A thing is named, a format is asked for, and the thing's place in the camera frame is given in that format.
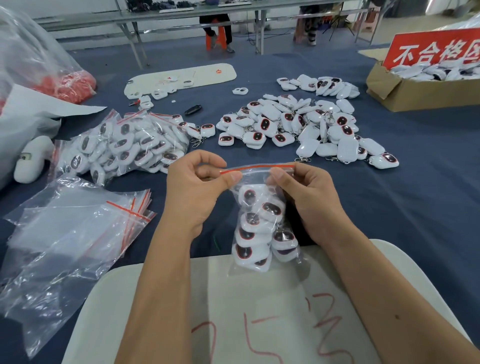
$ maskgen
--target plastic stool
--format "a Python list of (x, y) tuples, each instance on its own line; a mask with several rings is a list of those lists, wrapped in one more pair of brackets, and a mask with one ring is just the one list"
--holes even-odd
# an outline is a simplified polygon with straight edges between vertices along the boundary
[[(212, 37), (208, 34), (205, 35), (205, 43), (207, 46), (207, 50), (212, 49)], [(218, 27), (218, 34), (216, 38), (216, 43), (220, 44), (223, 49), (227, 49), (227, 36), (225, 35), (225, 29), (222, 26)]]

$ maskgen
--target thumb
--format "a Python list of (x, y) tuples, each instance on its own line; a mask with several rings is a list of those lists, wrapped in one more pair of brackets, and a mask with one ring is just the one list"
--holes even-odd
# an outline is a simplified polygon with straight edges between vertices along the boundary
[(242, 179), (243, 174), (239, 170), (221, 174), (218, 178), (208, 182), (217, 196), (223, 191), (235, 186)]
[(273, 167), (270, 170), (275, 182), (292, 198), (295, 200), (299, 197), (302, 189), (305, 188), (302, 184), (298, 183), (292, 176), (290, 176), (285, 170), (279, 167)]

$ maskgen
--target blue tablecloth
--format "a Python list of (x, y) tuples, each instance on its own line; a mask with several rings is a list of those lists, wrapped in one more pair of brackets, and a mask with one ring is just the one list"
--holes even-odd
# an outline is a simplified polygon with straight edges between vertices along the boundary
[[(364, 162), (343, 165), (314, 156), (312, 164), (329, 171), (343, 207), (353, 222), (370, 238), (387, 240), (412, 257), (435, 285), (472, 341), (480, 346), (480, 106), (392, 113), (365, 94), (365, 79), (374, 61), (353, 50), (321, 49), (305, 54), (236, 56), (231, 59), (237, 79), (228, 83), (179, 91), (155, 102), (153, 112), (183, 113), (195, 104), (203, 110), (189, 121), (201, 125), (217, 123), (228, 112), (269, 93), (283, 92), (276, 83), (282, 76), (330, 75), (341, 77), (360, 87), (361, 95), (352, 100), (360, 128), (358, 134), (371, 137), (385, 146), (400, 161), (391, 170), (376, 170)], [(166, 71), (198, 66), (195, 60), (168, 60)], [(123, 94), (126, 80), (138, 71), (115, 74), (88, 101), (90, 105), (107, 105), (120, 113), (132, 111)], [(247, 87), (245, 96), (231, 90)], [(291, 92), (297, 98), (314, 97), (302, 90)], [(59, 138), (69, 138), (96, 126), (108, 110), (89, 117), (69, 118)], [(221, 155), (230, 167), (292, 161), (298, 144), (284, 148), (267, 141), (261, 150), (247, 148), (236, 141), (234, 146), (220, 147), (217, 138), (206, 140), (200, 148)], [(0, 214), (3, 216), (19, 203), (40, 191), (44, 175), (30, 185), (12, 183), (1, 192)], [(141, 263), (145, 259), (165, 202), (166, 176), (134, 171), (115, 179), (108, 189), (138, 191), (152, 189), (150, 208), (158, 213), (117, 265)], [(230, 253), (238, 208), (227, 192), (218, 203), (204, 230), (191, 248), (191, 257)], [(303, 244), (300, 224), (290, 211), (293, 225)], [(13, 226), (0, 221), (0, 259)], [(33, 363), (59, 364), (76, 321), (76, 315), (32, 360)], [(0, 319), (0, 352), (2, 362), (27, 363), (21, 327), (11, 320)]]

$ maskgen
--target white board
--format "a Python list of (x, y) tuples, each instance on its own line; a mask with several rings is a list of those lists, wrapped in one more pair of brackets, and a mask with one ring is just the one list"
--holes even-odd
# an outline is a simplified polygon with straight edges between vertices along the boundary
[[(372, 242), (468, 339), (415, 262), (390, 243)], [(194, 363), (380, 363), (328, 258), (317, 246), (302, 251), (305, 263), (274, 261), (266, 273), (236, 267), (229, 255), (191, 259)], [(63, 364), (113, 364), (141, 269), (114, 269), (94, 287)]]
[[(177, 81), (168, 81), (169, 77), (176, 77)], [(181, 70), (172, 70), (156, 73), (146, 73), (135, 76), (127, 81), (123, 93), (126, 97), (133, 99), (141, 95), (148, 95), (158, 89), (174, 87), (181, 90), (184, 87), (184, 81), (193, 81), (193, 86), (199, 87), (206, 85), (220, 84), (222, 82), (232, 81), (237, 78), (237, 73), (231, 64), (217, 63), (208, 66), (183, 68)]]

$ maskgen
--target shoe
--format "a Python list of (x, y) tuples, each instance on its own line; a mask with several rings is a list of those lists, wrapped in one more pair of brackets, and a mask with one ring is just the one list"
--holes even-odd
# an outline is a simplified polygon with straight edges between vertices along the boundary
[(217, 39), (217, 35), (215, 34), (214, 36), (211, 37), (212, 39), (212, 44), (210, 45), (210, 49), (213, 49), (216, 47), (216, 39)]

